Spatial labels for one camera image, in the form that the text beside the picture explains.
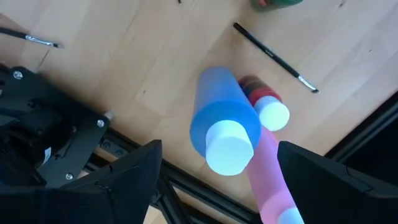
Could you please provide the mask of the small dark red paint bottle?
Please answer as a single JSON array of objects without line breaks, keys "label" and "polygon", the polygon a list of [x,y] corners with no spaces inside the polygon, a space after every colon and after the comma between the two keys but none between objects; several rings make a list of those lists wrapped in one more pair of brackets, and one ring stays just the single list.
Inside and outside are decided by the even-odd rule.
[{"label": "small dark red paint bottle", "polygon": [[246,75],[238,83],[265,128],[278,131],[286,126],[290,111],[269,85],[255,75]]}]

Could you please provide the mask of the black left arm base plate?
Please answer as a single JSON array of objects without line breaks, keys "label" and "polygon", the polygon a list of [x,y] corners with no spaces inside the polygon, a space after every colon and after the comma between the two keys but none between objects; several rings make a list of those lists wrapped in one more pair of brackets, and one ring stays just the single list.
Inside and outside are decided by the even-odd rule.
[{"label": "black left arm base plate", "polygon": [[16,150],[40,185],[75,180],[108,126],[40,75],[0,63],[0,153]]}]

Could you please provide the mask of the large blue paint bottle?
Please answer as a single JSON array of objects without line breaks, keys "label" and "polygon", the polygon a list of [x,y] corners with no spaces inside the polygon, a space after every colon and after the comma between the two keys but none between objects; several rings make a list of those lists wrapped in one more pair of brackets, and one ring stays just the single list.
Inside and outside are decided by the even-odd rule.
[{"label": "large blue paint bottle", "polygon": [[231,70],[210,67],[198,78],[190,140],[219,175],[243,172],[261,137],[261,123]]}]

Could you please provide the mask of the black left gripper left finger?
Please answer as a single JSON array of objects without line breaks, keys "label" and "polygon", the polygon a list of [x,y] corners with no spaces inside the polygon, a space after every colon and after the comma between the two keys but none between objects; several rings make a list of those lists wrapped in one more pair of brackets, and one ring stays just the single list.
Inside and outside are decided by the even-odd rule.
[{"label": "black left gripper left finger", "polygon": [[16,150],[0,153],[0,224],[143,224],[162,163],[153,140],[58,188],[45,188]]}]

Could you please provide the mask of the thin black paintbrush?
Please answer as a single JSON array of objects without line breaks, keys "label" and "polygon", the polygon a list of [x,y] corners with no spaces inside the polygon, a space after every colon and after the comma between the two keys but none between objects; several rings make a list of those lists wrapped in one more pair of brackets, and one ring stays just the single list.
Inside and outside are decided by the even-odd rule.
[{"label": "thin black paintbrush", "polygon": [[25,40],[28,40],[28,41],[31,41],[31,42],[35,42],[35,43],[38,43],[38,44],[46,45],[46,46],[49,46],[49,47],[55,47],[55,48],[58,48],[58,49],[62,49],[63,48],[62,44],[58,44],[58,43],[55,43],[55,42],[44,40],[44,39],[35,37],[33,35],[25,34],[23,32],[19,32],[19,31],[16,31],[16,30],[8,29],[8,28],[5,28],[5,27],[0,27],[0,34],[6,34],[6,35],[9,35],[9,36],[12,36],[12,37],[25,39]]},{"label": "thin black paintbrush", "polygon": [[274,62],[280,65],[286,72],[295,77],[299,82],[301,82],[304,86],[306,86],[312,93],[318,93],[319,89],[309,83],[301,74],[299,74],[296,69],[290,66],[287,62],[285,62],[282,58],[280,58],[277,54],[275,54],[271,49],[265,46],[262,42],[256,39],[250,32],[248,32],[242,25],[237,22],[233,23],[233,27],[248,41],[254,44],[257,48],[259,48],[262,52],[264,52],[268,57],[270,57]]}]

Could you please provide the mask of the large pink paint bottle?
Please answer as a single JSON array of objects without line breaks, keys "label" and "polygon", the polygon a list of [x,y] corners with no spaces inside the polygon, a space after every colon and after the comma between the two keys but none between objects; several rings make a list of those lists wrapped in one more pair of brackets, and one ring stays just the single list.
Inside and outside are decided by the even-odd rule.
[{"label": "large pink paint bottle", "polygon": [[259,215],[263,224],[304,224],[277,160],[278,145],[273,133],[262,128],[259,144],[246,167]]}]

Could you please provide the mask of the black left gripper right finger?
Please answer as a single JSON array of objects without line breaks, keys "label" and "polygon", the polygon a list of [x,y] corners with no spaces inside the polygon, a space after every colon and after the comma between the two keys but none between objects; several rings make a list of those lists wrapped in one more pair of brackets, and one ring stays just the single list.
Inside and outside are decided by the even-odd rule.
[{"label": "black left gripper right finger", "polygon": [[277,160],[305,224],[398,224],[397,186],[288,141]]}]

